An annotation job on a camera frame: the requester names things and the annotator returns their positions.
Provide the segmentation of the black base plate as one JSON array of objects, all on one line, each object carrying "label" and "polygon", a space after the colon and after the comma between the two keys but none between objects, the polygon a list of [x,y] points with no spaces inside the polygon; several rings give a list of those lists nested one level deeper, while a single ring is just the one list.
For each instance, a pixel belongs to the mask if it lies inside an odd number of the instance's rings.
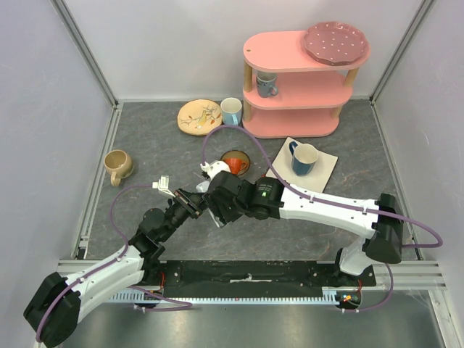
[{"label": "black base plate", "polygon": [[373,267],[347,275],[316,261],[165,261],[145,272],[138,286],[164,285],[169,298],[257,299],[320,297],[323,287],[374,287]]}]

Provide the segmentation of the grey mug on shelf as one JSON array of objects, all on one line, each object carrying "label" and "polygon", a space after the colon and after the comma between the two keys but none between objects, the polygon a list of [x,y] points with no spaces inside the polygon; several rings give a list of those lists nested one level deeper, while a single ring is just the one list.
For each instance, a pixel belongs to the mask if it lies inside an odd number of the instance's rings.
[{"label": "grey mug on shelf", "polygon": [[262,98],[278,95],[276,86],[277,74],[274,72],[258,71],[256,74],[257,93]]}]

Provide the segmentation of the yellow floral plate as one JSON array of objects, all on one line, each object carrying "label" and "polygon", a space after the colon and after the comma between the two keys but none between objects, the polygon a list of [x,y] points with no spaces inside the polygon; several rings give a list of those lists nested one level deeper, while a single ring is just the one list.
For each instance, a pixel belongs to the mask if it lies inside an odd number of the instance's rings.
[{"label": "yellow floral plate", "polygon": [[179,129],[193,136],[206,136],[223,124],[220,105],[209,99],[195,99],[184,104],[177,116]]}]

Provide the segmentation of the pink polka dot plate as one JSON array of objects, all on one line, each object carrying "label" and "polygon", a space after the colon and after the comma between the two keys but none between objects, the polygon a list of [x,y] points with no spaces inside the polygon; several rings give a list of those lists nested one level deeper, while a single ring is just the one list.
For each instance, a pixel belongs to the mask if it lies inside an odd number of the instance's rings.
[{"label": "pink polka dot plate", "polygon": [[307,29],[302,46],[316,62],[331,66],[350,65],[369,50],[365,34],[343,22],[319,22]]}]

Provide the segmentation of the dark blue mug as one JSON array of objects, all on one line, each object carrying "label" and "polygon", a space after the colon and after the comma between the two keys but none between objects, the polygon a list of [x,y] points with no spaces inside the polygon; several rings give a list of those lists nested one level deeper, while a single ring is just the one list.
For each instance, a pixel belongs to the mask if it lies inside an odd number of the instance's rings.
[{"label": "dark blue mug", "polygon": [[318,161],[318,150],[310,144],[298,144],[292,141],[289,144],[291,152],[291,169],[297,176],[308,175]]}]

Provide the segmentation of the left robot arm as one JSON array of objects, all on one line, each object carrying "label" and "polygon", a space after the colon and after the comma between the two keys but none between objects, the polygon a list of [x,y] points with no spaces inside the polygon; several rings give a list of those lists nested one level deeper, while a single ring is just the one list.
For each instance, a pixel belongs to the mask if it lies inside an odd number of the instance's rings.
[{"label": "left robot arm", "polygon": [[201,193],[176,190],[165,210],[147,210],[132,238],[106,259],[77,273],[57,272],[43,279],[25,308],[24,318],[36,333],[36,341],[56,347],[79,322],[120,290],[141,282],[151,285],[159,277],[163,242],[189,218],[198,218],[207,205]]}]

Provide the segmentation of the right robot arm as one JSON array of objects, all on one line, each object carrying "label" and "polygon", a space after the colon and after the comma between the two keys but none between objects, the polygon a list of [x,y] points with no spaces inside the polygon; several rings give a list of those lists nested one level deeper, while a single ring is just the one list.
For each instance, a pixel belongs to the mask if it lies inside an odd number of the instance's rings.
[{"label": "right robot arm", "polygon": [[358,236],[344,247],[332,267],[335,282],[346,286],[373,262],[398,264],[402,260],[403,223],[395,217],[396,199],[348,199],[319,194],[276,178],[250,183],[221,171],[210,181],[204,200],[212,214],[227,224],[242,216],[307,220],[340,228]]}]

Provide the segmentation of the beige ceramic mug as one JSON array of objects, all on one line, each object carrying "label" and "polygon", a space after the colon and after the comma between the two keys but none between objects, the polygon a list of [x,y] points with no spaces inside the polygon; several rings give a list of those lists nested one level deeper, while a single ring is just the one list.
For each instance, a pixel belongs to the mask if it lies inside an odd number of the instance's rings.
[{"label": "beige ceramic mug", "polygon": [[112,186],[119,186],[121,181],[131,176],[134,170],[131,156],[120,149],[112,150],[105,156],[104,167],[110,175]]}]

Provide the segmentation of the orange cup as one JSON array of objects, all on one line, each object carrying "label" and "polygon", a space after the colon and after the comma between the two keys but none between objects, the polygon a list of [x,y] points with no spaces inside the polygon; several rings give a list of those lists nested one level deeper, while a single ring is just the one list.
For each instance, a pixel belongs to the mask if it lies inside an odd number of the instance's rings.
[{"label": "orange cup", "polygon": [[234,175],[244,174],[249,167],[248,162],[236,157],[225,158],[223,161],[228,165],[230,172]]}]

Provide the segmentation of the light blue mug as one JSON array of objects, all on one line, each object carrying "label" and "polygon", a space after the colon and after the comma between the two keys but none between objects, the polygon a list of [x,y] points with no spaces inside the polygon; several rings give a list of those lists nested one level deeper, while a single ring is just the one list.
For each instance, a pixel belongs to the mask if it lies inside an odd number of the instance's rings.
[{"label": "light blue mug", "polygon": [[228,97],[221,101],[220,108],[223,123],[225,125],[240,125],[242,117],[242,103],[239,99]]}]

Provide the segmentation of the pink three-tier shelf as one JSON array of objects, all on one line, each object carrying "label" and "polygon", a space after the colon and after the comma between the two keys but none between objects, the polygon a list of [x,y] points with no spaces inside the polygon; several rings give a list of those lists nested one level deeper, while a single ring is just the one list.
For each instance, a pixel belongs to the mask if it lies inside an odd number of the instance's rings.
[{"label": "pink three-tier shelf", "polygon": [[[343,66],[316,62],[302,46],[303,30],[258,33],[244,44],[243,126],[258,138],[322,137],[339,124],[349,101],[359,61]],[[278,95],[257,92],[258,71],[276,73]]]}]

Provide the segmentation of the white remote control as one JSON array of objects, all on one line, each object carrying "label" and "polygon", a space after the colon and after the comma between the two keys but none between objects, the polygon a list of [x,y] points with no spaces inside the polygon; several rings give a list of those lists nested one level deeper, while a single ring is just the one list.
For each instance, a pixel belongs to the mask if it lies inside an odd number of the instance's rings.
[{"label": "white remote control", "polygon": [[[209,188],[209,185],[210,185],[209,181],[203,181],[203,182],[199,183],[196,186],[196,191],[198,193],[206,193],[207,189]],[[210,214],[212,220],[214,221],[215,225],[218,228],[222,228],[224,225],[220,222],[219,218],[216,217],[210,209],[208,209],[207,211],[209,212],[209,214]]]}]

